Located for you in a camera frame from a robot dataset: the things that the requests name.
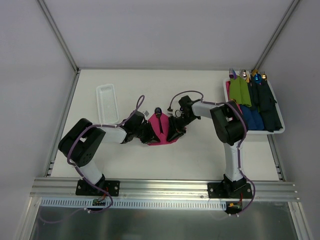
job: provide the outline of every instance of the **gray floor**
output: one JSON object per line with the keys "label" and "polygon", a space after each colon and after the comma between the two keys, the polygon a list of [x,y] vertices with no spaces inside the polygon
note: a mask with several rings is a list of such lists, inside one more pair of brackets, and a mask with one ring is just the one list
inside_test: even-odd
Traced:
{"label": "gray floor", "polygon": [[[43,207],[56,221],[75,208]],[[62,223],[36,221],[33,240],[297,240],[287,203],[255,202],[239,218],[222,211],[109,209],[77,212]]]}

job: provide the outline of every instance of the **black mounting plate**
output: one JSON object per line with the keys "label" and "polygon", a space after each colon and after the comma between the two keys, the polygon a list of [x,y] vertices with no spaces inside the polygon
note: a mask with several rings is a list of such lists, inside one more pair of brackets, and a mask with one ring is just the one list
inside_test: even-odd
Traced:
{"label": "black mounting plate", "polygon": [[[118,197],[120,191],[120,181],[104,180],[102,189],[108,189],[108,193],[112,197]],[[104,193],[97,191],[86,181],[79,180],[76,185],[75,195],[77,196],[102,196]]]}
{"label": "black mounting plate", "polygon": [[231,194],[228,194],[228,192],[223,189],[221,190],[221,188],[219,188],[220,186],[221,182],[209,182],[207,184],[207,190],[210,199],[239,199],[241,197],[241,193],[243,199],[252,199],[250,183],[247,183]]}

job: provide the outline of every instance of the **plastic container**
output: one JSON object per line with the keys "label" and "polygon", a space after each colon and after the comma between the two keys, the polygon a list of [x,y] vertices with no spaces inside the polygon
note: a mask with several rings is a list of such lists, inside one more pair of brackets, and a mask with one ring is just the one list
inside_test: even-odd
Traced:
{"label": "plastic container", "polygon": [[[228,99],[228,94],[227,94],[226,82],[230,82],[230,78],[226,78],[225,80],[223,80],[224,98],[225,98],[225,101],[228,102],[229,99]],[[278,102],[278,100],[277,100],[277,98],[276,98],[276,95],[275,95],[275,92],[274,92],[274,90],[272,89],[272,86],[271,86],[270,81],[268,80],[267,83],[268,83],[268,85],[269,85],[269,87],[270,87],[270,90],[271,90],[271,92],[272,92],[272,95],[273,95],[274,99]],[[275,108],[276,108],[276,111],[277,111],[277,113],[278,113],[278,116],[279,116],[281,125],[282,125],[282,128],[281,128],[280,130],[274,131],[274,132],[249,130],[249,131],[247,132],[247,134],[249,134],[249,135],[282,134],[282,133],[285,131],[285,123],[284,123],[284,119],[282,118],[282,114],[281,114],[281,111],[280,111],[280,108],[279,108],[279,104],[278,104],[278,103],[275,104]]]}
{"label": "plastic container", "polygon": [[113,84],[101,85],[96,88],[99,122],[115,124],[119,121],[116,92]]}

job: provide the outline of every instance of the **white wall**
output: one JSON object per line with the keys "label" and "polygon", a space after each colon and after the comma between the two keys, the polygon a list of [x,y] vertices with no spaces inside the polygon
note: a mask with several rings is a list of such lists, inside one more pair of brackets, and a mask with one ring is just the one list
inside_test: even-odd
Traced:
{"label": "white wall", "polygon": [[14,238],[73,71],[35,0],[0,3],[0,233]]}
{"label": "white wall", "polygon": [[285,122],[285,132],[276,136],[284,169],[297,183],[314,239],[320,239],[319,9],[319,0],[301,1],[261,67]]}
{"label": "white wall", "polygon": [[292,0],[46,0],[79,67],[253,68]]}

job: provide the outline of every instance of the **black utensil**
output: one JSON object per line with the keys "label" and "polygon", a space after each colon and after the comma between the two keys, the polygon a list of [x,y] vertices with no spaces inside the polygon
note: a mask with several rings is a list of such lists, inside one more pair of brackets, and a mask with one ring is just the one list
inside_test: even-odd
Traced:
{"label": "black utensil", "polygon": [[159,119],[159,126],[160,126],[160,133],[164,133],[163,129],[162,129],[162,124],[161,124],[161,115],[162,115],[162,110],[160,107],[156,107],[154,110],[155,116],[157,119]]}

